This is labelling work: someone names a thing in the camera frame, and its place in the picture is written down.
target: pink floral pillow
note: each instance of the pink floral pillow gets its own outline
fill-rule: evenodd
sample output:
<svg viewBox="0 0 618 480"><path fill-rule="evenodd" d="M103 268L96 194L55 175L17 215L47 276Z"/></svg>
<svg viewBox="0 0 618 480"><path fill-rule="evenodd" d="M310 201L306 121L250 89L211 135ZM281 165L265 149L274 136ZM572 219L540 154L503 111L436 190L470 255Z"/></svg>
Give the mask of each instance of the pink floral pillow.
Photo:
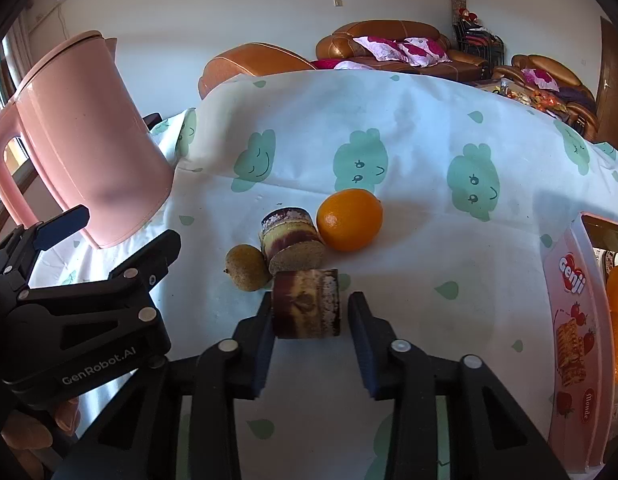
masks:
<svg viewBox="0 0 618 480"><path fill-rule="evenodd" d="M356 63L355 61L340 61L335 67L334 70L375 70L372 66L363 65L362 63Z"/></svg>
<svg viewBox="0 0 618 480"><path fill-rule="evenodd" d="M420 47L438 63L451 61L444 51L444 48L438 45L436 41L431 38L407 38L404 40L404 43L410 43L414 46Z"/></svg>
<svg viewBox="0 0 618 480"><path fill-rule="evenodd" d="M407 57L402 53L395 41L385 40L377 36L361 36L360 38L353 38L353 41L361 44L378 61L408 62Z"/></svg>
<svg viewBox="0 0 618 480"><path fill-rule="evenodd" d="M336 65L342 61L341 59L319 59L317 61L311 61L311 64L318 70L329 70L335 68Z"/></svg>
<svg viewBox="0 0 618 480"><path fill-rule="evenodd" d="M431 66L437 63L433 56L423 48L410 43L400 43L399 47L409 59L411 66Z"/></svg>
<svg viewBox="0 0 618 480"><path fill-rule="evenodd" d="M534 83L543 90L553 90L559 92L558 82L546 70L541 68L523 68L524 80L527 83Z"/></svg>

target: screw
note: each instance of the screw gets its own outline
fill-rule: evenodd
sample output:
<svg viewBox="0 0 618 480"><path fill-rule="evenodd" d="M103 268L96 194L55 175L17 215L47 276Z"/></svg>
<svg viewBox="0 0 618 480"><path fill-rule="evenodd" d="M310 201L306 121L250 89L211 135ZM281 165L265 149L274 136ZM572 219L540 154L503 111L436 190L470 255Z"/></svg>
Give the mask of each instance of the screw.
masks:
<svg viewBox="0 0 618 480"><path fill-rule="evenodd" d="M145 306L140 309L140 312L138 312L138 319L147 323L149 321L153 321L157 315L158 313L152 306Z"/></svg>
<svg viewBox="0 0 618 480"><path fill-rule="evenodd" d="M404 341L404 339L394 339L391 342L391 348L396 352L408 352L411 350L411 343L409 341Z"/></svg>
<svg viewBox="0 0 618 480"><path fill-rule="evenodd" d="M464 365L468 368L473 368L477 370L482 366L482 359L480 359L477 355L465 355L462 359L464 361Z"/></svg>
<svg viewBox="0 0 618 480"><path fill-rule="evenodd" d="M235 339L223 339L218 343L218 348L222 352L233 352L238 348L238 342Z"/></svg>
<svg viewBox="0 0 618 480"><path fill-rule="evenodd" d="M167 362L166 357L164 355L154 355L149 357L147 361L147 366L149 368L162 368L164 364Z"/></svg>

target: wooden door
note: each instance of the wooden door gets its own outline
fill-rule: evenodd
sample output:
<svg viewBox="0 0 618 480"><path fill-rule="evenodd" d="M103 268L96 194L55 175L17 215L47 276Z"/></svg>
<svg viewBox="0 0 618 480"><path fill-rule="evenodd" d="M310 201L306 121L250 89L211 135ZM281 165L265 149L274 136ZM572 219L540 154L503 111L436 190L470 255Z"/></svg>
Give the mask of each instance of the wooden door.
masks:
<svg viewBox="0 0 618 480"><path fill-rule="evenodd" d="M596 142L606 141L618 150L618 32L602 18L602 62L598 83Z"/></svg>

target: cookie box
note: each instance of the cookie box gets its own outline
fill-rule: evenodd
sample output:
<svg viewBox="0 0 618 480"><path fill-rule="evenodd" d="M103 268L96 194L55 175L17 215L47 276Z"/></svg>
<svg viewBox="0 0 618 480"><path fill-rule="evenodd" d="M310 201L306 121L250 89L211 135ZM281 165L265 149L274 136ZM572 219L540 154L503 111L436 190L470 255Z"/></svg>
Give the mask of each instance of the cookie box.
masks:
<svg viewBox="0 0 618 480"><path fill-rule="evenodd" d="M602 465L614 399L614 345L594 248L618 251L618 224L580 213L544 259L555 376L549 444L569 473Z"/></svg>

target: window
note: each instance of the window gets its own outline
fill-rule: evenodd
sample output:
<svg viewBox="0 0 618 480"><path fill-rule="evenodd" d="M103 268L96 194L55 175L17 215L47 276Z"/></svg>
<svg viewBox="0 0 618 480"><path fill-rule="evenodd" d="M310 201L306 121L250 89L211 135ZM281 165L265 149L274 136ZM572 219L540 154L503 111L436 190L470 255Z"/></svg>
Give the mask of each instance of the window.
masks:
<svg viewBox="0 0 618 480"><path fill-rule="evenodd" d="M2 48L0 48L0 108L6 105L9 98L15 92L13 81L9 75L7 62L5 61L2 53ZM28 174L31 170L31 163L29 163L26 168L22 167L27 159L28 155L26 154L26 149L22 143L22 140L20 138L11 139L4 150L4 161L7 168L9 168L9 172L14 176L16 182L19 184L25 179L25 173ZM0 203L0 224L4 223L3 221L9 217L6 212L1 213L3 210L4 206Z"/></svg>
<svg viewBox="0 0 618 480"><path fill-rule="evenodd" d="M6 105L13 92L13 82L9 76L7 62L1 59L0 55L0 108ZM7 149L4 151L4 161L7 163L10 173L14 174L17 168L22 166L27 159L28 155L22 140L19 138L11 139L7 144Z"/></svg>

